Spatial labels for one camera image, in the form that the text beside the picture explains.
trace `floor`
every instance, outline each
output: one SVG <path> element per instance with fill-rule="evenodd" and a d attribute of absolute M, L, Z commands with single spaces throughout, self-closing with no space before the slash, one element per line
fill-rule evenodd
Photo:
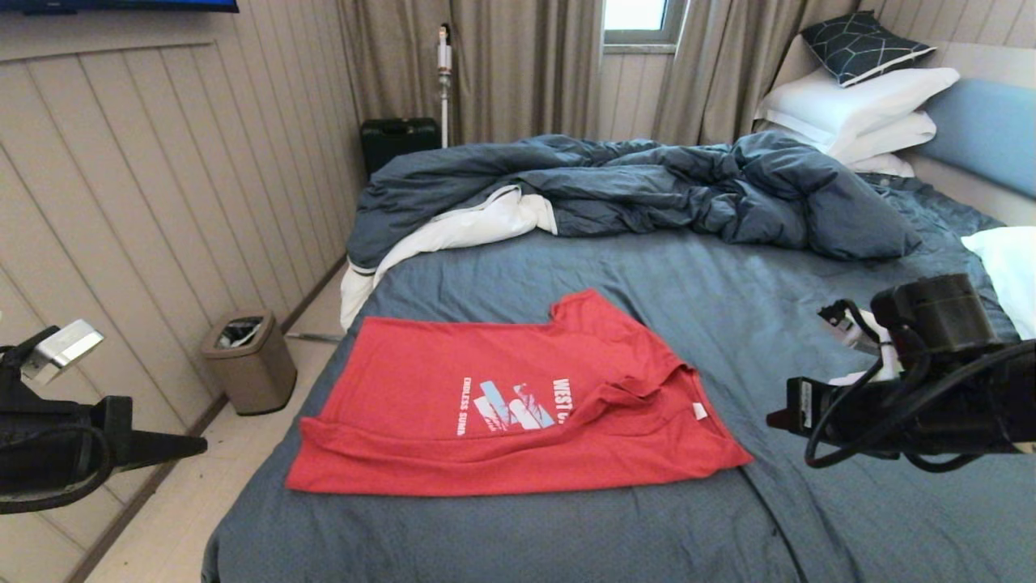
<path fill-rule="evenodd" d="M 342 333 L 338 324 L 341 274 L 320 291 L 292 332 Z M 208 451 L 176 465 L 87 583 L 197 583 L 209 534 L 284 438 L 334 350 L 334 345 L 289 339 L 298 380 L 288 406 L 269 415 L 239 417 L 227 405 L 203 434 Z"/>

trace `baseboard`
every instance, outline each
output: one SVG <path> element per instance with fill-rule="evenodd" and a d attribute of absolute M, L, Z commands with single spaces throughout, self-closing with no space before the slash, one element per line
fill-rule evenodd
<path fill-rule="evenodd" d="M 310 308 L 313 300 L 315 300 L 317 295 L 320 294 L 320 291 L 324 288 L 324 286 L 327 285 L 332 278 L 335 276 L 335 273 L 342 268 L 342 265 L 345 264 L 345 260 L 346 256 L 342 255 L 339 260 L 335 261 L 330 270 L 320 278 L 320 281 L 318 281 L 313 289 L 310 290 L 310 293 L 303 298 L 298 308 L 292 311 L 291 314 L 288 315 L 288 318 L 281 323 L 281 331 L 287 332 L 292 325 L 295 324 L 298 318 L 303 316 L 303 313 L 306 312 L 306 309 Z M 227 405 L 227 396 L 220 396 L 220 398 L 205 410 L 205 413 L 198 419 L 198 421 L 196 421 L 195 425 L 188 430 L 186 435 L 200 437 L 201 434 L 208 428 L 209 424 L 215 419 L 215 416 L 220 414 L 220 411 Z M 123 508 L 112 524 L 105 529 L 104 534 L 102 534 L 100 537 L 97 538 L 97 542 L 87 550 L 86 555 L 84 555 L 83 559 L 79 561 L 78 565 L 76 565 L 76 571 L 68 576 L 65 583 L 83 583 L 86 581 L 86 579 L 90 576 L 90 573 L 93 572 L 93 569 L 97 566 L 97 563 L 100 562 L 102 558 L 104 558 L 105 553 L 112 548 L 115 541 L 120 534 L 122 534 L 122 531 L 130 525 L 130 522 L 134 519 L 134 517 L 137 516 L 137 513 L 144 507 L 144 503 L 147 502 L 155 491 L 159 490 L 159 486 L 166 479 L 175 467 L 176 462 L 163 464 L 153 474 L 151 474 L 151 477 L 147 478 L 147 482 L 145 482 L 140 491 L 134 495 L 134 497 L 126 504 L 125 508 Z"/>
<path fill-rule="evenodd" d="M 212 402 L 212 405 L 209 405 L 208 409 L 205 410 L 205 413 L 203 413 L 202 416 L 199 417 L 193 426 L 191 426 L 186 435 L 200 437 L 205 429 L 208 428 L 209 424 L 215 419 L 215 416 L 220 414 L 220 411 L 226 407 L 227 403 L 229 403 L 229 400 L 226 395 L 222 395 L 217 398 L 217 400 Z M 65 583 L 83 583 L 86 581 L 87 577 L 90 576 L 90 573 L 93 572 L 93 569 L 97 566 L 98 562 L 100 562 L 105 553 L 112 548 L 112 545 L 114 545 L 115 541 L 120 534 L 122 534 L 122 531 L 130 526 L 130 521 L 132 521 L 133 518 L 137 516 L 137 513 L 144 507 L 144 503 L 147 502 L 148 498 L 150 498 L 151 495 L 159 490 L 159 486 L 166 479 L 169 473 L 173 471 L 176 464 L 177 462 L 169 462 L 159 466 L 159 469 L 155 470 L 149 478 L 147 478 L 144 486 L 142 486 L 141 489 L 137 491 L 137 494 L 134 494 L 133 498 L 130 499 L 125 508 L 122 508 L 119 516 L 117 516 L 112 524 L 105 529 L 104 534 L 102 534 L 100 537 L 97 538 L 97 542 L 86 551 L 86 555 L 84 555 L 83 559 L 79 561 L 78 565 L 76 565 L 76 571 L 74 571 L 71 575 L 65 579 Z"/>

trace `white pillowcase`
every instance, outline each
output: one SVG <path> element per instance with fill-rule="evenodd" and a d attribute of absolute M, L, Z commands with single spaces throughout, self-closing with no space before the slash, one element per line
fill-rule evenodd
<path fill-rule="evenodd" d="M 1000 227 L 960 237 L 982 258 L 1000 307 L 1023 341 L 1036 339 L 1036 227 Z"/>
<path fill-rule="evenodd" d="M 904 178 L 913 178 L 916 175 L 914 174 L 914 167 L 910 165 L 910 162 L 894 153 L 879 153 L 877 155 L 859 159 L 845 166 L 854 172 L 892 174 L 893 176 L 902 176 Z"/>
<path fill-rule="evenodd" d="M 884 127 L 917 109 L 960 79 L 944 68 L 903 68 L 842 88 L 824 68 L 777 87 L 755 110 L 827 148 L 844 148 L 858 137 Z"/>
<path fill-rule="evenodd" d="M 893 121 L 873 132 L 867 132 L 852 142 L 835 147 L 810 139 L 809 136 L 772 121 L 764 121 L 761 128 L 780 132 L 804 144 L 811 145 L 846 166 L 880 153 L 897 151 L 917 144 L 923 144 L 936 137 L 936 122 L 923 111 L 908 113 L 902 119 Z"/>

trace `beige curtain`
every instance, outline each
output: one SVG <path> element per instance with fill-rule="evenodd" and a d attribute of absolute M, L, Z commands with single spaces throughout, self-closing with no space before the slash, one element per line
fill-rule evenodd
<path fill-rule="evenodd" d="M 690 0 L 662 89 L 655 138 L 731 142 L 752 129 L 784 52 L 800 30 L 856 9 L 859 0 Z"/>
<path fill-rule="evenodd" d="M 362 119 L 439 118 L 436 32 L 453 30 L 451 143 L 596 137 L 604 0 L 340 0 Z"/>

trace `window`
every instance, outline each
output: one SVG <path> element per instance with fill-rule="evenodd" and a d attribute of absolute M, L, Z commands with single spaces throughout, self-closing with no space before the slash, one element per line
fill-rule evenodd
<path fill-rule="evenodd" d="M 606 0 L 605 45 L 670 45 L 680 37 L 686 0 Z"/>

